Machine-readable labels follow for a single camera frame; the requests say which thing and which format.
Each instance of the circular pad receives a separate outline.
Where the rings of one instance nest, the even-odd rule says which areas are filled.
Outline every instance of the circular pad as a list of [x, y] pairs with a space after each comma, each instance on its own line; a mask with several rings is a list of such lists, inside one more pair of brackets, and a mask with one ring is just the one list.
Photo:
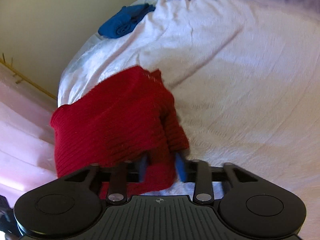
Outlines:
[[274, 184], [261, 182], [232, 188], [220, 201], [219, 213], [235, 231], [254, 238], [297, 233], [306, 218], [301, 199]]
[[59, 215], [67, 212], [75, 205], [75, 200], [61, 194], [44, 196], [36, 203], [36, 208], [48, 215]]
[[14, 215], [31, 237], [65, 238], [93, 225], [101, 210], [97, 195], [80, 183], [54, 181], [22, 195]]
[[283, 204], [276, 197], [258, 195], [248, 199], [247, 208], [256, 215], [271, 217], [283, 210]]

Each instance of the crosshair symbol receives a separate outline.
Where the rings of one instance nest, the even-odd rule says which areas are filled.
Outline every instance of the crosshair symbol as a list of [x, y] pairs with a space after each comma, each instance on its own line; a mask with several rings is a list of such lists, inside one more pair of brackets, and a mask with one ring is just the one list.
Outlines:
[[163, 198], [157, 198], [156, 201], [157, 201], [159, 204], [161, 204], [161, 203], [164, 201], [164, 199], [163, 199]]

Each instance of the wrinkled fabric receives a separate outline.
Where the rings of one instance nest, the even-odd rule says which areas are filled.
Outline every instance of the wrinkled fabric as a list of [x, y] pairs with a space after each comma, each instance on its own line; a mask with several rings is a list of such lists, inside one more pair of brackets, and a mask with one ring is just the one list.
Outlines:
[[122, 9], [98, 30], [99, 35], [110, 39], [117, 39], [131, 33], [139, 22], [149, 12], [156, 8], [148, 3], [133, 6], [123, 6]]
[[[101, 41], [61, 82], [72, 103], [139, 64], [162, 72], [189, 138], [190, 158], [233, 162], [302, 198], [300, 235], [320, 214], [320, 23], [247, 0], [160, 1], [128, 36]], [[214, 185], [215, 196], [221, 196]], [[191, 194], [177, 182], [163, 195]]]
[[[58, 177], [91, 163], [114, 167], [147, 154], [145, 179], [128, 185], [129, 196], [169, 188], [176, 178], [175, 153], [189, 148], [161, 72], [140, 66], [109, 77], [77, 102], [59, 107], [51, 125]], [[105, 183], [101, 198], [107, 190]]]

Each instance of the blue cloth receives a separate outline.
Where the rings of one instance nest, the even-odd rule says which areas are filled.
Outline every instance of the blue cloth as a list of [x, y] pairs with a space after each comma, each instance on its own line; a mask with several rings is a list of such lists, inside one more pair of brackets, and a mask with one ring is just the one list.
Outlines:
[[176, 153], [175, 164], [180, 181], [187, 182], [186, 160], [179, 153]]
[[120, 38], [131, 33], [145, 15], [155, 9], [153, 5], [148, 3], [128, 7], [123, 6], [116, 15], [101, 25], [98, 33], [110, 39]]

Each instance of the mattress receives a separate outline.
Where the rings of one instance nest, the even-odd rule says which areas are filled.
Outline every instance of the mattress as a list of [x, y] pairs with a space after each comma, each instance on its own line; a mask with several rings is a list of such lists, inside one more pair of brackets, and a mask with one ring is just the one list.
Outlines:
[[[132, 65], [160, 69], [190, 140], [189, 158], [233, 162], [297, 194], [308, 212], [300, 236], [318, 239], [318, 0], [280, 1], [158, 0], [131, 34], [97, 37], [75, 56], [59, 105]], [[221, 197], [219, 184], [214, 190]], [[192, 191], [176, 182], [152, 194]]]

